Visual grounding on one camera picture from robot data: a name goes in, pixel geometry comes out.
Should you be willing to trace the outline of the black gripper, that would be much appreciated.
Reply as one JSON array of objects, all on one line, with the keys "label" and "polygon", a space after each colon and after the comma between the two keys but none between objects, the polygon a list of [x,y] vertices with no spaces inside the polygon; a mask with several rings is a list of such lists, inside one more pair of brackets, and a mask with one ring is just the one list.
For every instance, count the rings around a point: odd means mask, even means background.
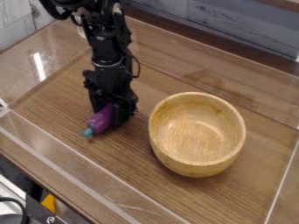
[{"label": "black gripper", "polygon": [[112,126],[120,127],[136,114],[137,96],[131,88],[133,65],[128,60],[118,66],[84,70],[84,87],[93,112],[112,102]]}]

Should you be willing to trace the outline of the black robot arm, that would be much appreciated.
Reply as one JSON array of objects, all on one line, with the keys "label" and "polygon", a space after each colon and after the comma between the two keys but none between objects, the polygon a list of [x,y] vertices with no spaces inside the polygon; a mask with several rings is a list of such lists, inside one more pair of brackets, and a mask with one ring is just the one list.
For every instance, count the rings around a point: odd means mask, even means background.
[{"label": "black robot arm", "polygon": [[137,96],[131,82],[141,67],[128,49],[132,32],[127,27],[120,0],[38,0],[57,20],[70,20],[82,29],[90,47],[93,68],[82,72],[84,87],[94,112],[108,105],[110,122],[123,125],[136,114]]}]

